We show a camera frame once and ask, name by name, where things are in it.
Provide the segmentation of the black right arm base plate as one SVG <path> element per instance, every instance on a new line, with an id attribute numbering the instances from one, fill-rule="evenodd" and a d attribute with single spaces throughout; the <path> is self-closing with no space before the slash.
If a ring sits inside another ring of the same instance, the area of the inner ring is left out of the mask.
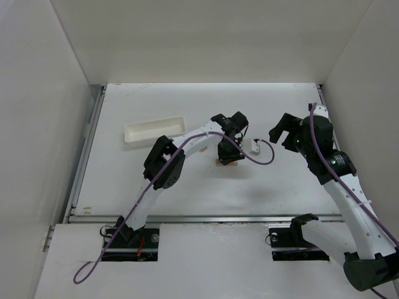
<path id="1" fill-rule="evenodd" d="M 271 247 L 275 262 L 330 261 L 330 257 L 314 244 L 294 240 L 288 227 L 270 227 L 265 243 Z"/>

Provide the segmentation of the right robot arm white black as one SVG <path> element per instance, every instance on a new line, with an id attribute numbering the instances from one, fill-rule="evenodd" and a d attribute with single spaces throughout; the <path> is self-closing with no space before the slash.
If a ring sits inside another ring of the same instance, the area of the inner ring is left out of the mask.
<path id="1" fill-rule="evenodd" d="M 310 172 L 335 202 L 352 237 L 343 237 L 308 213 L 291 220 L 287 238 L 296 247 L 314 245 L 325 252 L 360 292 L 398 279 L 398 240 L 373 211 L 349 155 L 334 145 L 334 128 L 326 107 L 313 104 L 309 112 L 306 118 L 283 114 L 269 131 L 269 140 L 277 143 L 287 132 L 283 147 L 304 157 Z"/>

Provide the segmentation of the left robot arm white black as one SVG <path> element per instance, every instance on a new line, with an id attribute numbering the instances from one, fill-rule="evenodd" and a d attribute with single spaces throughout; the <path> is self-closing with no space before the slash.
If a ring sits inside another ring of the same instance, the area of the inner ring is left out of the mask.
<path id="1" fill-rule="evenodd" d="M 159 137 L 143 164 L 143 181 L 134 206 L 117 220 L 117 232 L 123 240 L 133 243 L 138 239 L 138 231 L 145 226 L 151 206 L 164 190 L 179 180 L 183 165 L 191 155 L 216 145 L 222 165 L 244 159 L 240 148 L 243 137 L 238 135 L 247 127 L 248 120 L 241 112 L 231 117 L 218 114 L 185 135 Z"/>

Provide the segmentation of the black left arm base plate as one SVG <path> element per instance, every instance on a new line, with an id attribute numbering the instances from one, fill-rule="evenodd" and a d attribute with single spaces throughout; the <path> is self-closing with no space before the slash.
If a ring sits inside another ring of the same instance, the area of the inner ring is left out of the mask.
<path id="1" fill-rule="evenodd" d="M 144 228 L 129 244 L 118 234 L 101 257 L 102 262 L 157 262 L 159 228 Z"/>

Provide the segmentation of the long light wood block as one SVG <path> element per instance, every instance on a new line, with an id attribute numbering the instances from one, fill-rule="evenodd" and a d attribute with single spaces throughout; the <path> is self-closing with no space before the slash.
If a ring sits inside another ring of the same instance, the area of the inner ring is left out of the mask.
<path id="1" fill-rule="evenodd" d="M 218 159 L 215 160 L 215 165 L 217 167 L 232 167 L 232 166 L 237 166 L 238 165 L 238 161 L 232 161 L 228 164 L 223 164 L 222 162 L 220 162 Z"/>

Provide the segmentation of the aluminium rail front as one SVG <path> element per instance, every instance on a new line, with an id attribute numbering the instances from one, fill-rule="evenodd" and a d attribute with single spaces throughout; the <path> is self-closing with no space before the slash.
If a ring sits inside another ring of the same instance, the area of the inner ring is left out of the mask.
<path id="1" fill-rule="evenodd" d="M 148 216 L 147 223 L 199 224 L 199 223 L 285 223 L 297 215 L 225 215 L 225 216 Z M 117 216 L 67 216 L 65 224 L 113 223 Z"/>

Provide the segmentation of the aluminium rail left side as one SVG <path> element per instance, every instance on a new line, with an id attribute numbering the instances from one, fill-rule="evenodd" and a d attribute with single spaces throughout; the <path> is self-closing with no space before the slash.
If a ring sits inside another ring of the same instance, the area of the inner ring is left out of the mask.
<path id="1" fill-rule="evenodd" d="M 69 179 L 64 203 L 60 213 L 60 224 L 68 223 L 69 217 L 74 206 L 79 199 L 80 190 L 84 179 L 85 170 L 90 156 L 94 134 L 97 128 L 100 111 L 102 109 L 103 99 L 107 84 L 105 85 L 89 85 L 91 98 L 89 101 L 89 109 L 85 117 L 82 127 L 82 134 L 77 147 L 77 153 L 74 159 L 74 165 Z"/>

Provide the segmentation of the white plastic tray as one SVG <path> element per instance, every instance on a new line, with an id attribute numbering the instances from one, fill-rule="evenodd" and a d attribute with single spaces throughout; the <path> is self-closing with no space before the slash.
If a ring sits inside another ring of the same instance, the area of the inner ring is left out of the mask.
<path id="1" fill-rule="evenodd" d="M 185 118 L 175 116 L 141 123 L 128 123 L 124 127 L 124 141 L 133 148 L 141 148 L 153 145 L 160 136 L 172 138 L 185 133 Z"/>

